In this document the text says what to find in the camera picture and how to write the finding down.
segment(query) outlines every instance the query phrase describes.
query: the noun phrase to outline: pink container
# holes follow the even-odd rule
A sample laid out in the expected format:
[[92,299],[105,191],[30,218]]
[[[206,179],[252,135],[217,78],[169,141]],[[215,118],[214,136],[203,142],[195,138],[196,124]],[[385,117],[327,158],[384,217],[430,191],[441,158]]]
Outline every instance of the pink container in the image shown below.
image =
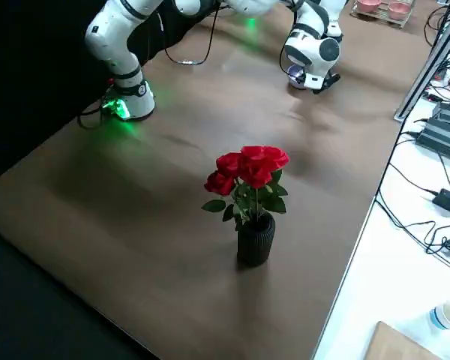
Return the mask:
[[403,2],[391,2],[388,5],[388,16],[393,20],[405,20],[412,7]]
[[358,0],[358,9],[364,13],[373,13],[377,11],[382,0]]

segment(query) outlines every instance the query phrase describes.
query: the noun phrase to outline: wooden board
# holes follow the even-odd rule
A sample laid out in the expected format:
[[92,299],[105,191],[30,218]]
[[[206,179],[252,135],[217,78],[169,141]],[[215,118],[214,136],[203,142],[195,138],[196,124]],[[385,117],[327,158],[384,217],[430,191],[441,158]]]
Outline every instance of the wooden board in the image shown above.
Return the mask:
[[376,324],[365,360],[440,360],[384,322]]

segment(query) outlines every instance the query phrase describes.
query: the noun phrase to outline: red rose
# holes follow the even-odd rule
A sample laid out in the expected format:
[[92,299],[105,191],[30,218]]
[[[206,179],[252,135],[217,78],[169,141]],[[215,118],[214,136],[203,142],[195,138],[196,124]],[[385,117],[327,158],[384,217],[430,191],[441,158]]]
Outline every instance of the red rose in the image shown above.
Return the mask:
[[225,197],[230,195],[235,187],[235,183],[233,182],[233,178],[215,171],[207,178],[207,183],[204,186],[207,191]]
[[240,160],[239,174],[253,189],[261,188],[272,180],[272,174],[263,166],[262,161],[247,157]]
[[261,163],[268,171],[281,169],[290,160],[285,151],[274,146],[244,146],[241,153],[249,160]]
[[290,158],[288,154],[281,148],[275,148],[274,146],[264,146],[263,154],[266,159],[266,166],[270,171],[281,169],[289,162]]
[[229,152],[217,159],[217,168],[220,174],[236,178],[239,176],[239,160],[242,157],[240,152]]
[[244,146],[241,153],[250,160],[258,161],[265,159],[265,146]]

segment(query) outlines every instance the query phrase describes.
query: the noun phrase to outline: paper cup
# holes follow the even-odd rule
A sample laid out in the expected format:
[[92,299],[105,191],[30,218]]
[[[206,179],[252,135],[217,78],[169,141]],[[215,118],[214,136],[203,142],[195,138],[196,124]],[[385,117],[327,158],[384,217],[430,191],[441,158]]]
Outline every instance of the paper cup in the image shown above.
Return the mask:
[[450,304],[441,304],[430,310],[430,321],[440,330],[450,330]]

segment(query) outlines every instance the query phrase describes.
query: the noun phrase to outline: black curtain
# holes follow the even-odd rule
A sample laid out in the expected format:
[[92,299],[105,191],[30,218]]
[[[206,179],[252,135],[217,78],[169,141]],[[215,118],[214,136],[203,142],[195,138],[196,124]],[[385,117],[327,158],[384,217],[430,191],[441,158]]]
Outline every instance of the black curtain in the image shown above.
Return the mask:
[[[83,42],[106,0],[0,1],[0,175],[73,119],[107,89],[110,75]],[[157,9],[167,46],[198,19],[165,0]],[[128,41],[143,64],[164,48],[157,16]]]

